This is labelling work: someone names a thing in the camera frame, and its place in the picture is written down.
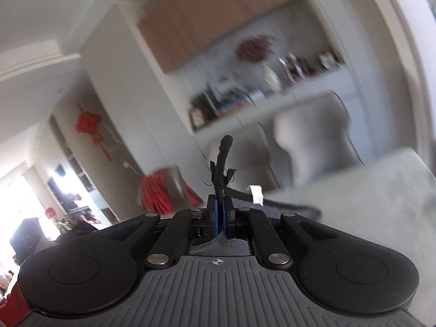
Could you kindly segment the red chinese knot ornament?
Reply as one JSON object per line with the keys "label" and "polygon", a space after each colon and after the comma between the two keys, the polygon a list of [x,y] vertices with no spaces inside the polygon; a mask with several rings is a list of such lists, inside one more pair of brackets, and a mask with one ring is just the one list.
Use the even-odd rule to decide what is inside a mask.
{"label": "red chinese knot ornament", "polygon": [[78,133],[88,134],[91,137],[91,141],[96,146],[100,147],[104,156],[111,162],[111,155],[109,154],[109,151],[104,148],[104,139],[98,131],[98,127],[101,124],[101,116],[85,110],[80,103],[77,104],[77,107],[79,115],[75,126],[76,131]]}

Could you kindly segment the chair with red cloth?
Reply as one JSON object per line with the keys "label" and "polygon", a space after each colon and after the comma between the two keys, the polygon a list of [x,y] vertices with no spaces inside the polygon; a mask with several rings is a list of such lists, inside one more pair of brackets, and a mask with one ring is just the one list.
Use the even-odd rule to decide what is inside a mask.
{"label": "chair with red cloth", "polygon": [[145,211],[163,217],[200,207],[204,201],[183,179],[179,167],[173,165],[158,168],[140,180],[137,202]]}

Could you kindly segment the stack of books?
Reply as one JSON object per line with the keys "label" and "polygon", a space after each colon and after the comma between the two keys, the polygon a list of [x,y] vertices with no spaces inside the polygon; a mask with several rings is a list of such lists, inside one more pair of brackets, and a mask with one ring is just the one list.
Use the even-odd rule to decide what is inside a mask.
{"label": "stack of books", "polygon": [[215,115],[217,117],[224,117],[225,115],[232,113],[239,108],[243,108],[250,103],[251,101],[247,96],[238,98],[234,101],[226,103],[225,105],[222,105],[220,108],[217,109]]}

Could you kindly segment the framed picture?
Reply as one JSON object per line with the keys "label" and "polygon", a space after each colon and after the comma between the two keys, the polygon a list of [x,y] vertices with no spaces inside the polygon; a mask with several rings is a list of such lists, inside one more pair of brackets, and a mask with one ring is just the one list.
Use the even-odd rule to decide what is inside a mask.
{"label": "framed picture", "polygon": [[191,126],[194,131],[198,131],[207,125],[208,120],[201,108],[195,107],[189,110]]}

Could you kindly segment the white ceramic vase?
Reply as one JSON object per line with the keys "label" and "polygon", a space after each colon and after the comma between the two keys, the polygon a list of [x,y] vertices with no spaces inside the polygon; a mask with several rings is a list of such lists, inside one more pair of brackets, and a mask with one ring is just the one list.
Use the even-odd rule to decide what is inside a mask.
{"label": "white ceramic vase", "polygon": [[263,65],[262,70],[264,80],[268,85],[269,90],[273,93],[280,93],[282,91],[282,86],[278,75],[268,65]]}

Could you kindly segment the grey microfibre towel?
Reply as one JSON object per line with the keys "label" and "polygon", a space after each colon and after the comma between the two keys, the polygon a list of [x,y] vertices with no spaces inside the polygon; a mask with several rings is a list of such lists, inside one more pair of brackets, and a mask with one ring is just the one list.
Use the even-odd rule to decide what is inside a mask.
{"label": "grey microfibre towel", "polygon": [[412,149],[267,197],[318,208],[323,224],[406,255],[420,277],[409,310],[435,321],[435,176]]}

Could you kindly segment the left beige dining chair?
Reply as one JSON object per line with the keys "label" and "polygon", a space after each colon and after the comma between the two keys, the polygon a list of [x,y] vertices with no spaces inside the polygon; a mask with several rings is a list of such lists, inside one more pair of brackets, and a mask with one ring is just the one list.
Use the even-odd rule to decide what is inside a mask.
{"label": "left beige dining chair", "polygon": [[248,128],[224,130],[205,147],[205,160],[216,161],[219,144],[225,135],[233,138],[231,149],[225,163],[227,169],[235,170],[228,185],[231,189],[248,193],[251,185],[259,185],[264,192],[282,188],[282,183],[273,169],[271,146],[264,127],[254,123]]}

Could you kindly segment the white sideboard cabinet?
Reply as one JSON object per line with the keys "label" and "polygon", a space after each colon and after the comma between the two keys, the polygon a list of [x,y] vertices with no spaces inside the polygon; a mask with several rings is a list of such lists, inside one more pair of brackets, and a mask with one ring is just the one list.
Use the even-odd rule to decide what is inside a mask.
{"label": "white sideboard cabinet", "polygon": [[290,160],[287,153],[275,143],[273,118],[283,110],[319,97],[328,91],[336,93],[348,110],[349,135],[360,160],[364,164],[371,162],[375,153],[372,132],[368,128],[367,111],[353,73],[345,66],[291,86],[285,93],[274,95],[258,105],[250,104],[240,108],[234,114],[194,133],[194,141],[202,154],[207,155],[209,146],[220,140],[222,136],[239,133],[260,123],[270,145],[275,174],[282,186],[290,187],[292,185]]}

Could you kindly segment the right beige dining chair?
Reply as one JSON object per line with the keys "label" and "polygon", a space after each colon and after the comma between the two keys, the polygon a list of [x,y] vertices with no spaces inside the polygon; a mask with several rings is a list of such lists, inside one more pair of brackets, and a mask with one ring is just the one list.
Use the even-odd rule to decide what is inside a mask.
{"label": "right beige dining chair", "polygon": [[350,116],[341,98],[329,91],[273,118],[273,137],[290,159],[293,186],[362,165],[349,136]]}

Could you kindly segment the beige dining chair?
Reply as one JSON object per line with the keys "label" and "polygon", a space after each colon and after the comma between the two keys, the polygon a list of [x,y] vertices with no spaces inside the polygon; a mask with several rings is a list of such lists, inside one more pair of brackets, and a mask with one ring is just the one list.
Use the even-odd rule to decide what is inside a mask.
{"label": "beige dining chair", "polygon": [[235,170],[228,185],[231,189],[248,193],[251,185],[259,185],[264,192],[282,188],[282,183],[273,169],[271,146],[264,127],[254,123],[248,128],[224,130],[205,147],[205,160],[216,161],[219,144],[225,135],[233,138],[231,149],[225,163],[227,169]]}
{"label": "beige dining chair", "polygon": [[293,186],[362,165],[349,136],[350,116],[341,98],[329,91],[273,118],[273,137],[290,159]]}

